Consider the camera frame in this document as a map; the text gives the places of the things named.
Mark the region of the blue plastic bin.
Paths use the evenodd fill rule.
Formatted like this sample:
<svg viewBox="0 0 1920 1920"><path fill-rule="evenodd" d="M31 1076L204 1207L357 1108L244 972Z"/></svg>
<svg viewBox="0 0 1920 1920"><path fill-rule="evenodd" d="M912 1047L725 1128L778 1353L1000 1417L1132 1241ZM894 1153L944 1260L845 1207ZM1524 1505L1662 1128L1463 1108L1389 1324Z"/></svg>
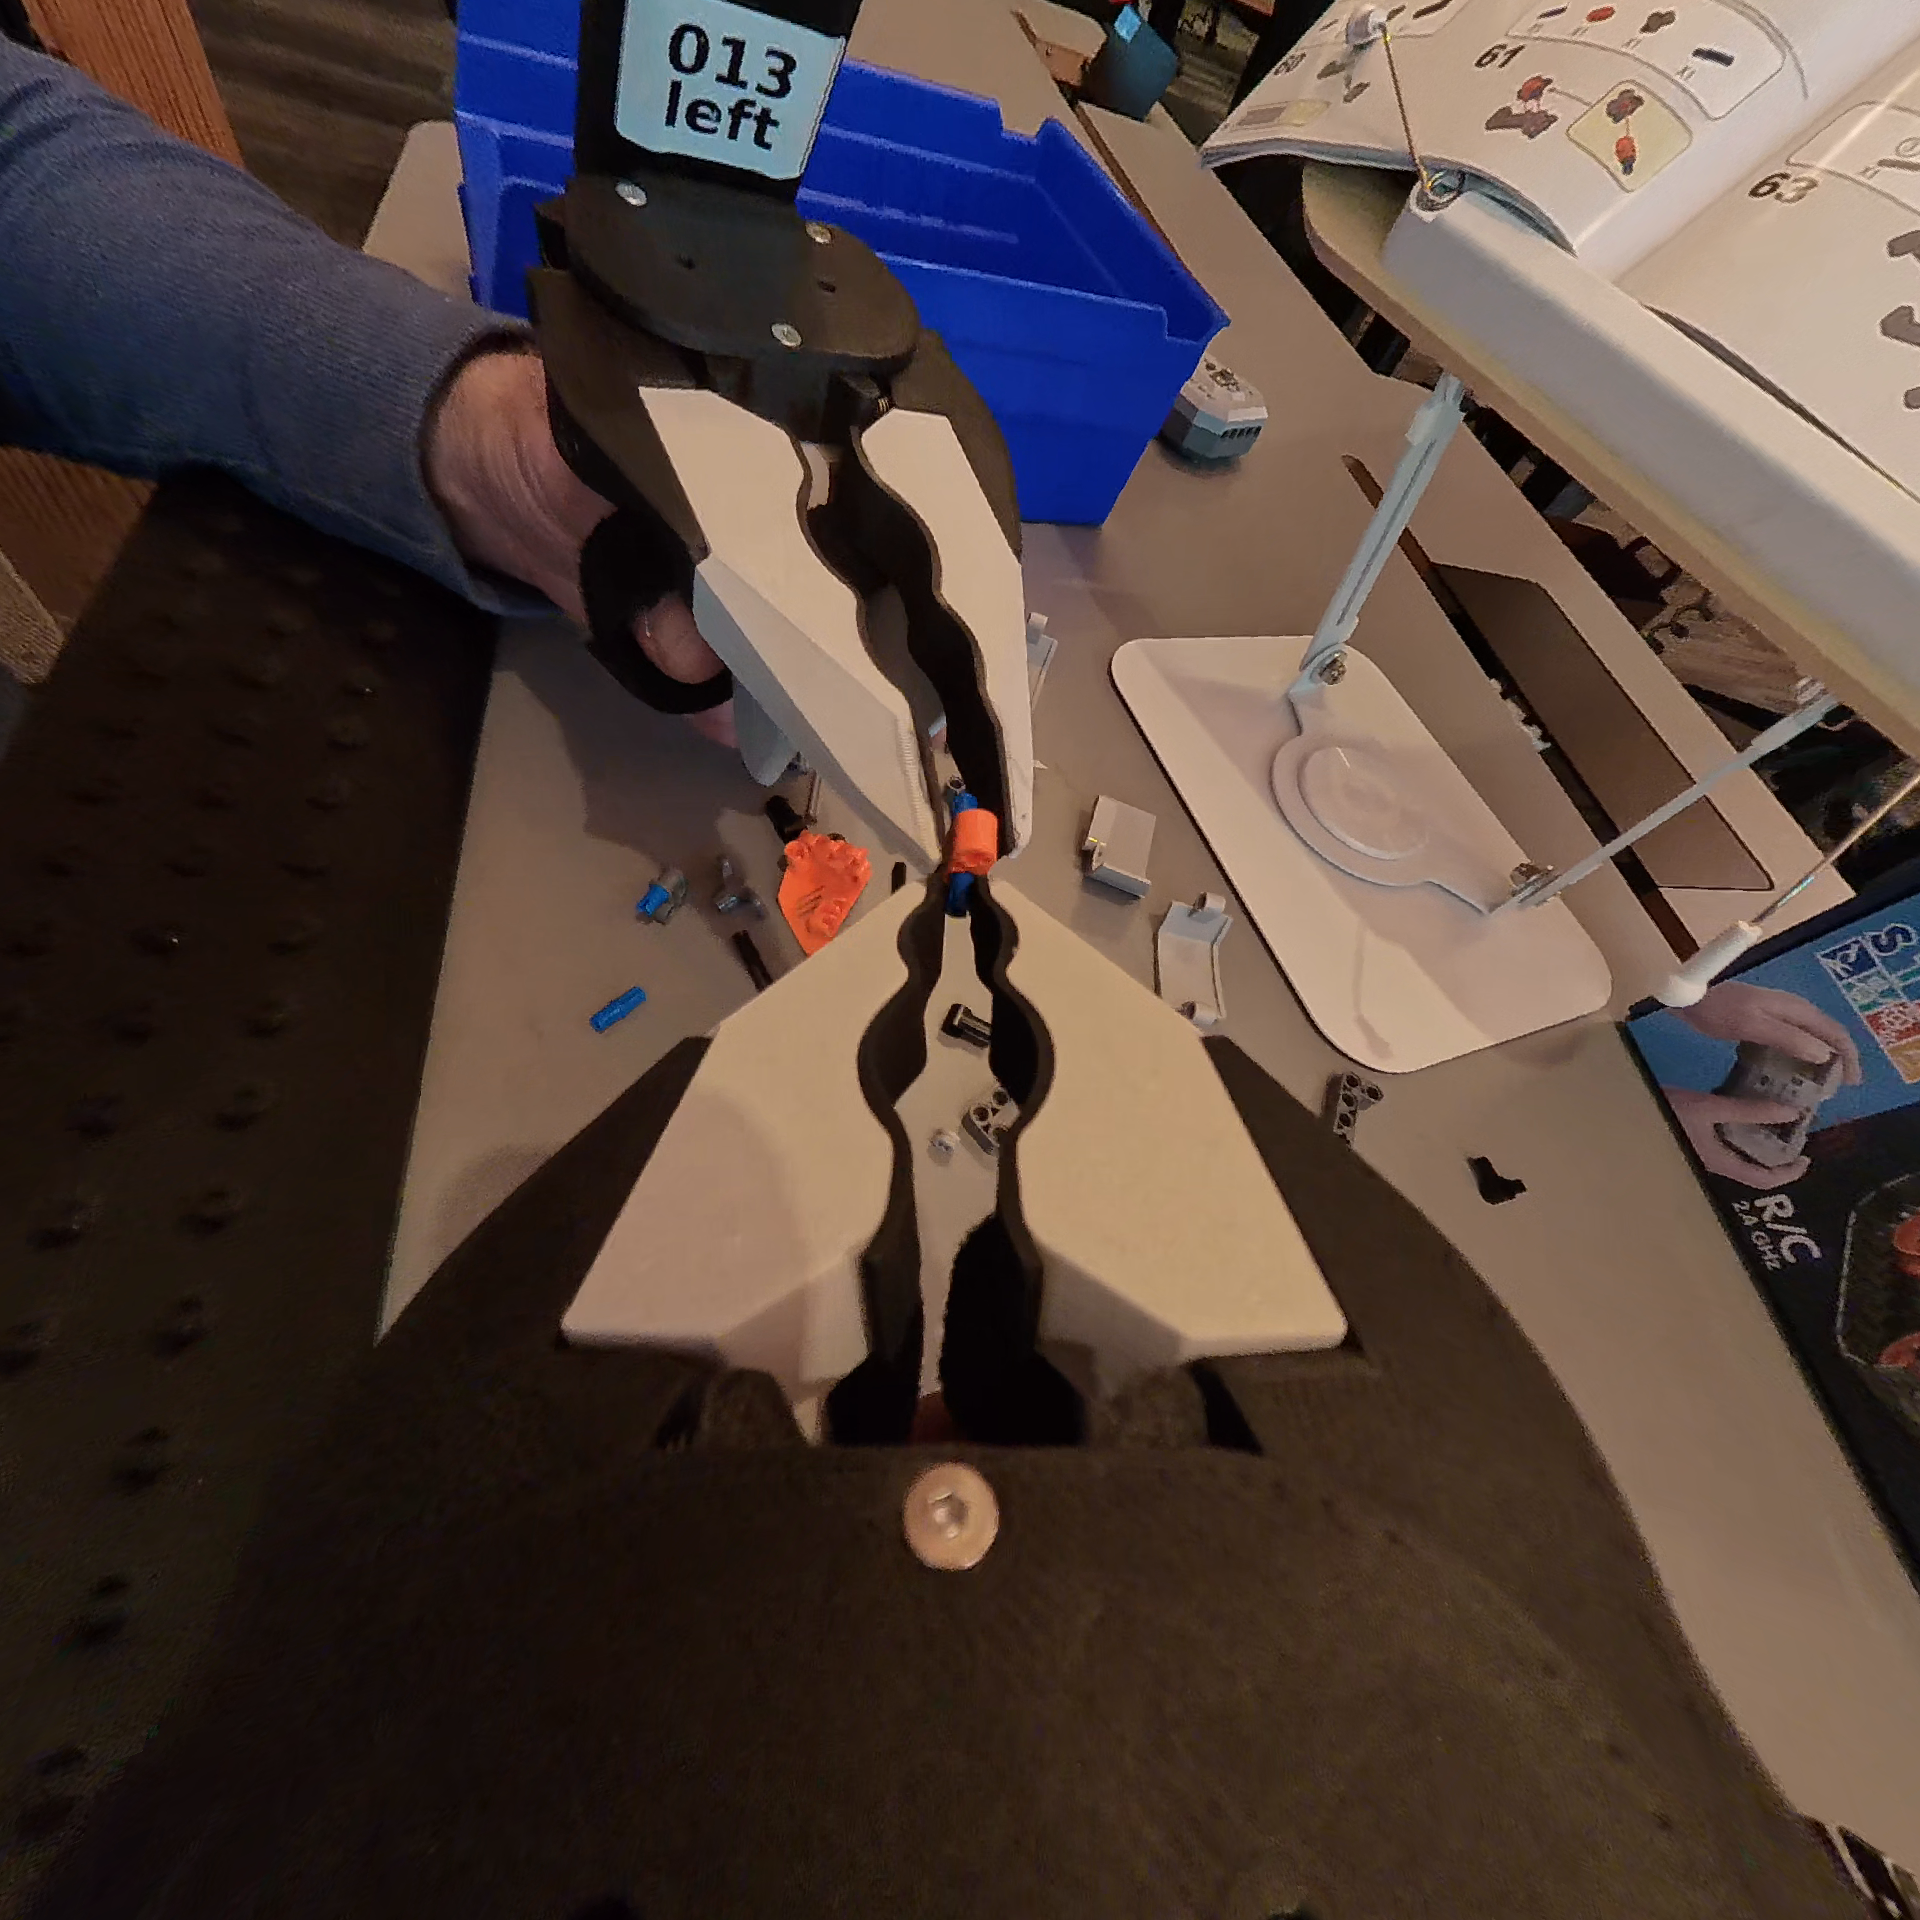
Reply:
<svg viewBox="0 0 1920 1920"><path fill-rule="evenodd" d="M453 110L470 295L523 320L538 204L571 172L579 4L458 4ZM1096 526L1228 324L1061 123L845 60L799 212L853 231L988 402L1023 521Z"/></svg>

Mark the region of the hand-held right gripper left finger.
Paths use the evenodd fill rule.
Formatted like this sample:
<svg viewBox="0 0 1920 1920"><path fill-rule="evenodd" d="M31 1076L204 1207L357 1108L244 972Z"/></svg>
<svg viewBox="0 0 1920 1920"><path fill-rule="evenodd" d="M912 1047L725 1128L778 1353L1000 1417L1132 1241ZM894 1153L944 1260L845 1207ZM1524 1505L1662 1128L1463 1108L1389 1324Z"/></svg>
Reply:
<svg viewBox="0 0 1920 1920"><path fill-rule="evenodd" d="M571 1305L576 1348L763 1372L914 1410L963 1231L963 1049L941 895L891 895L720 1023Z"/></svg>

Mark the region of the person's left forearm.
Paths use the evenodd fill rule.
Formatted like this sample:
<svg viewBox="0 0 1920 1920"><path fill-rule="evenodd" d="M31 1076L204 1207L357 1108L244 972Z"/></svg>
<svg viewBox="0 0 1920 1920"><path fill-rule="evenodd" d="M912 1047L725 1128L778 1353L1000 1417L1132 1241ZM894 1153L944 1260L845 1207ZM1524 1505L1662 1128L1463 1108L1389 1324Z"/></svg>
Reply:
<svg viewBox="0 0 1920 1920"><path fill-rule="evenodd" d="M74 67L2 49L2 439L223 474L490 614L423 474L446 384L523 332L343 247Z"/></svg>

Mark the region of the small grey blue device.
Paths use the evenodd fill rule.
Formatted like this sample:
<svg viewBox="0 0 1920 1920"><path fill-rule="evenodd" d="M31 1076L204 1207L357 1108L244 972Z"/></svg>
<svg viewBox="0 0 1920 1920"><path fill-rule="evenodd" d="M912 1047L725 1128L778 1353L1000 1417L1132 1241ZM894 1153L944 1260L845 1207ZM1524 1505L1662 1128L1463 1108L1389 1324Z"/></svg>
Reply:
<svg viewBox="0 0 1920 1920"><path fill-rule="evenodd" d="M1172 402L1158 442L1189 465L1231 465L1253 451L1267 422L1261 394L1207 353Z"/></svg>

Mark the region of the light grey bracket piece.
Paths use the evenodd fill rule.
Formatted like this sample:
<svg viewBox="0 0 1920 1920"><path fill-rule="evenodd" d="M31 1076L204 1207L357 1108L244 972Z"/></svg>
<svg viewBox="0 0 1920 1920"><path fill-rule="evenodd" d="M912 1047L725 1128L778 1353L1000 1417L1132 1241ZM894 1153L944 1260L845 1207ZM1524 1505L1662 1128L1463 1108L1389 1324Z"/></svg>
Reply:
<svg viewBox="0 0 1920 1920"><path fill-rule="evenodd" d="M1149 810L1096 795L1079 855L1084 878L1112 897L1148 899L1156 828L1158 819Z"/></svg>
<svg viewBox="0 0 1920 1920"><path fill-rule="evenodd" d="M1200 1034L1216 1031L1224 1020L1220 947L1229 931L1228 899L1203 895L1171 906L1156 934L1158 995Z"/></svg>

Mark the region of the white book stand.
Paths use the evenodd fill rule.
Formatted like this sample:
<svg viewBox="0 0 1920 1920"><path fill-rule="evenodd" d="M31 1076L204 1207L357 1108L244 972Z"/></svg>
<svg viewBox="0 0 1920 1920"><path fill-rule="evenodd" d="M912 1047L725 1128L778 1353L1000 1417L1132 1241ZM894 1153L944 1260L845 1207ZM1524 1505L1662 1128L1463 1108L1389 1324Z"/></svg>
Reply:
<svg viewBox="0 0 1920 1920"><path fill-rule="evenodd" d="M1416 1072L1598 1014L1612 972L1563 892L1718 780L1837 704L1916 731L1916 51L1616 279L1485 200L1309 166L1386 191L1351 279L1444 372L1312 636L1140 639L1111 678L1309 1020ZM1531 394L1651 486L1703 574L1751 569L1822 686L1566 870L1528 859L1355 647L1469 386L1510 419Z"/></svg>

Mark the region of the instruction booklet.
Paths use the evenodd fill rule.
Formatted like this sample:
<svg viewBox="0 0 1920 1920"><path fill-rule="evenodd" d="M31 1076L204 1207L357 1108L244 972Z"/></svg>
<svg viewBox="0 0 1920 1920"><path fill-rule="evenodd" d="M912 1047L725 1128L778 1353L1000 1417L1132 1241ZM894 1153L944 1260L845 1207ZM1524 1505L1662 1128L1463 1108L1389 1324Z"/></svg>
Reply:
<svg viewBox="0 0 1920 1920"><path fill-rule="evenodd" d="M1916 3L1331 4L1198 155L1406 174L1616 279L1916 28Z"/></svg>

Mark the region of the orange triangular panel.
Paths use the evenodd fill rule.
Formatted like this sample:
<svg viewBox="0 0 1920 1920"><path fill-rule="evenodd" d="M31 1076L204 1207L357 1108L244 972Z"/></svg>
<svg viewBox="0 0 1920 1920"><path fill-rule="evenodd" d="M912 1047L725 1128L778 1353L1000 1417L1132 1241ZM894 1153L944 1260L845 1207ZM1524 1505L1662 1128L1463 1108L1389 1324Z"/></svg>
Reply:
<svg viewBox="0 0 1920 1920"><path fill-rule="evenodd" d="M778 903L804 955L842 934L871 878L871 854L842 834L802 830L783 843Z"/></svg>

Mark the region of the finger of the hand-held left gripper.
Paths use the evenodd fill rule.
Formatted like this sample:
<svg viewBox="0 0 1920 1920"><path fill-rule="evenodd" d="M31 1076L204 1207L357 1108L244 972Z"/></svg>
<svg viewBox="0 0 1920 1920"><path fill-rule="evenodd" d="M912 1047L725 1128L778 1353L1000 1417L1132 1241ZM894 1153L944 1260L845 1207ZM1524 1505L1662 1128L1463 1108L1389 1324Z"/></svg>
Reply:
<svg viewBox="0 0 1920 1920"><path fill-rule="evenodd" d="M949 758L1011 859L1034 830L1035 742L1016 482L991 414L891 404L853 428L850 516L902 601L904 655Z"/></svg>
<svg viewBox="0 0 1920 1920"><path fill-rule="evenodd" d="M810 537L799 446L714 391L643 391L640 422L690 511L700 548L692 611L736 686L837 776L876 833L898 849L941 849L924 731L868 651L854 590ZM895 486L939 490L954 479L949 419L895 407L854 435L854 529L894 571L908 655L947 704L956 698L956 615L933 580L933 539Z"/></svg>

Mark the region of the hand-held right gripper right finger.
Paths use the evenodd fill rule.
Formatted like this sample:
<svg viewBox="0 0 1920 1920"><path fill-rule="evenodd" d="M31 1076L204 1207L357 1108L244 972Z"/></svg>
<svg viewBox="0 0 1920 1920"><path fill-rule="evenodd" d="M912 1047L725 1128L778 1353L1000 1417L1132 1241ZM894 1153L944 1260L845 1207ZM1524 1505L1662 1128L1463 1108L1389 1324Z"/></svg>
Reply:
<svg viewBox="0 0 1920 1920"><path fill-rule="evenodd" d="M1039 1356L1107 1395L1189 1361L1340 1347L1342 1307L1200 1034L1015 887L991 899L1048 1044L1011 1138Z"/></svg>

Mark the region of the person's left hand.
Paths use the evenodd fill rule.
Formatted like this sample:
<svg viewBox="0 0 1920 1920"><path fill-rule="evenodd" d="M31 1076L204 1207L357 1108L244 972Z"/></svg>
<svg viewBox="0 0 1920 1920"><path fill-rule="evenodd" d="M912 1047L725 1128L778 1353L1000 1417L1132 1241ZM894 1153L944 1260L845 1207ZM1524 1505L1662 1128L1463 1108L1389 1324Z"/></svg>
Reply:
<svg viewBox="0 0 1920 1920"><path fill-rule="evenodd" d="M493 344L461 362L423 432L423 480L472 569L586 626L582 552L612 505L552 442L534 348Z"/></svg>

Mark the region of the robot kit box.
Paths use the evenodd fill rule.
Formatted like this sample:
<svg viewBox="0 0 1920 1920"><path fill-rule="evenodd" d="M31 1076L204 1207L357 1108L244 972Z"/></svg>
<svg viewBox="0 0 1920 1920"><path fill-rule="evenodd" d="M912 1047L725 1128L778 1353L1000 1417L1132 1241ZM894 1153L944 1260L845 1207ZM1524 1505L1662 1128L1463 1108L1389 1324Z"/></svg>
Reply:
<svg viewBox="0 0 1920 1920"><path fill-rule="evenodd" d="M1916 862L1622 1036L1916 1574Z"/></svg>

